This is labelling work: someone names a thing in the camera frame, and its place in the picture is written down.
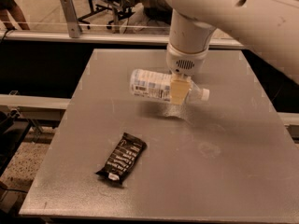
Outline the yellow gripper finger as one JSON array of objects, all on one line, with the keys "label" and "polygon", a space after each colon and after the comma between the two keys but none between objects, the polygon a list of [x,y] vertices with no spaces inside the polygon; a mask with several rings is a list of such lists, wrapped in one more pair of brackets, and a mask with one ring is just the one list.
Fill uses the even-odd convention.
[{"label": "yellow gripper finger", "polygon": [[184,75],[172,74],[170,79],[170,102],[181,105],[191,88],[191,78]]}]

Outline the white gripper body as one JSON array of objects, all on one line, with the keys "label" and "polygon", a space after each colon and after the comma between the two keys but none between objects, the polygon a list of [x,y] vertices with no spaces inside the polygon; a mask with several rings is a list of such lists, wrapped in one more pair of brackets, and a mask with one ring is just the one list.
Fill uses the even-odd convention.
[{"label": "white gripper body", "polygon": [[166,64],[172,73],[191,77],[199,72],[205,62],[206,56],[207,49],[196,53],[186,53],[168,44]]}]

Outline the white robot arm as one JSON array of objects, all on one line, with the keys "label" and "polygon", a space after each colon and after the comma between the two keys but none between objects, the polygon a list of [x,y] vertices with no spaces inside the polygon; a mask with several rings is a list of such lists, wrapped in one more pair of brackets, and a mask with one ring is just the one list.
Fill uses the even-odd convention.
[{"label": "white robot arm", "polygon": [[222,30],[294,82],[299,81],[299,2],[295,0],[165,0],[173,9],[166,63],[170,102],[180,105],[191,76]]}]

